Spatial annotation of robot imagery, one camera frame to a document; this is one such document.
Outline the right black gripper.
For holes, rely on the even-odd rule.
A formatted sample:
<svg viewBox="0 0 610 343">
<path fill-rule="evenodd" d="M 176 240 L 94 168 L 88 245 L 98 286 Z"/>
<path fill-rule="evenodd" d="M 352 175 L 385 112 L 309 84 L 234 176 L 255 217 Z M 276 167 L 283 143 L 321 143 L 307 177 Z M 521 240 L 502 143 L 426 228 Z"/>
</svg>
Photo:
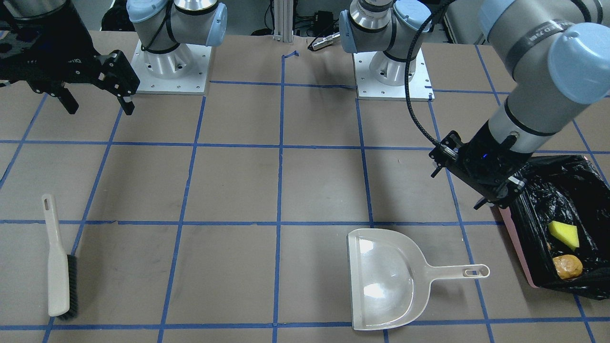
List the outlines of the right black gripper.
<svg viewBox="0 0 610 343">
<path fill-rule="evenodd" d="M 114 95 L 126 115 L 140 80 L 121 50 L 101 54 L 70 0 L 1 2 L 1 86 L 24 81 L 57 98 L 74 115 L 79 104 L 66 84 L 90 84 Z"/>
</svg>

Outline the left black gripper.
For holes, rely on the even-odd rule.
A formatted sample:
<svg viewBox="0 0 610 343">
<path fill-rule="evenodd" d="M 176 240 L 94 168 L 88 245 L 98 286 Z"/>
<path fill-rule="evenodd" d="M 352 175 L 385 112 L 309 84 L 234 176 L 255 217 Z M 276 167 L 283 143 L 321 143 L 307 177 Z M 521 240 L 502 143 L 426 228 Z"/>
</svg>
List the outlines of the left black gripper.
<svg viewBox="0 0 610 343">
<path fill-rule="evenodd" d="M 447 169 L 477 191 L 482 198 L 474 209 L 486 203 L 509 208 L 525 190 L 527 181 L 519 178 L 517 172 L 532 156 L 531 152 L 512 151 L 516 142 L 515 134 L 506 135 L 503 141 L 497 142 L 488 123 L 466 143 L 456 131 L 451 131 L 429 153 L 436 166 L 431 176 Z"/>
</svg>

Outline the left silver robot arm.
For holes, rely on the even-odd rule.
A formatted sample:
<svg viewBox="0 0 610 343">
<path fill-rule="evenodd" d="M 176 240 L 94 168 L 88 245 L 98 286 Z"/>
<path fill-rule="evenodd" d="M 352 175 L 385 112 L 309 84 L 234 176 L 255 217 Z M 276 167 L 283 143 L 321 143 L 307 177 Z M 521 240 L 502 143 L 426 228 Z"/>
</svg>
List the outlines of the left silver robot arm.
<svg viewBox="0 0 610 343">
<path fill-rule="evenodd" d="M 409 76 L 431 12 L 417 0 L 354 0 L 338 17 L 345 52 L 375 52 L 371 72 L 403 87 L 409 114 L 434 144 L 435 172 L 447 169 L 481 194 L 475 209 L 506 208 L 525 189 L 517 172 L 532 154 L 609 93 L 607 0 L 486 0 L 478 12 L 484 38 L 516 87 L 469 142 L 451 131 L 432 137 L 416 118 Z"/>
</svg>

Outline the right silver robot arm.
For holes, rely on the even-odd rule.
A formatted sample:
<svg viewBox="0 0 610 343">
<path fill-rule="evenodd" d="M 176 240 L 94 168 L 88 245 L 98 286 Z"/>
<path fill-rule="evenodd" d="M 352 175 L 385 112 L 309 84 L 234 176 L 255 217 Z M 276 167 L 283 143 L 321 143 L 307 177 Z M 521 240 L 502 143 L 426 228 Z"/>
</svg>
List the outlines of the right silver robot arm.
<svg viewBox="0 0 610 343">
<path fill-rule="evenodd" d="M 217 0 L 129 0 L 126 10 L 146 56 L 219 46 L 225 37 L 227 8 Z M 1 30 L 2 87 L 24 81 L 74 114 L 79 105 L 65 84 L 90 84 L 133 113 L 139 77 L 121 50 L 98 52 L 71 0 L 3 0 Z"/>
</svg>

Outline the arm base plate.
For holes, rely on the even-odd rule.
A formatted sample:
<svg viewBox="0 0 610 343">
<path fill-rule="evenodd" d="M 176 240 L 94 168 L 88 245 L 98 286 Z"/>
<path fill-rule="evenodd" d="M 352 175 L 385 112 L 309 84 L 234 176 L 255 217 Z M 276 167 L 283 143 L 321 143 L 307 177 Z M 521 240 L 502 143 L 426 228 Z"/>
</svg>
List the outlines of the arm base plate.
<svg viewBox="0 0 610 343">
<path fill-rule="evenodd" d="M 153 54 L 138 41 L 131 66 L 140 80 L 138 94 L 205 95 L 211 68 L 211 46 L 181 44 L 165 54 Z"/>
<path fill-rule="evenodd" d="M 406 64 L 388 58 L 383 52 L 361 52 L 352 55 L 357 97 L 360 100 L 404 101 Z M 435 99 L 422 50 L 409 64 L 407 75 L 411 101 Z"/>
</svg>

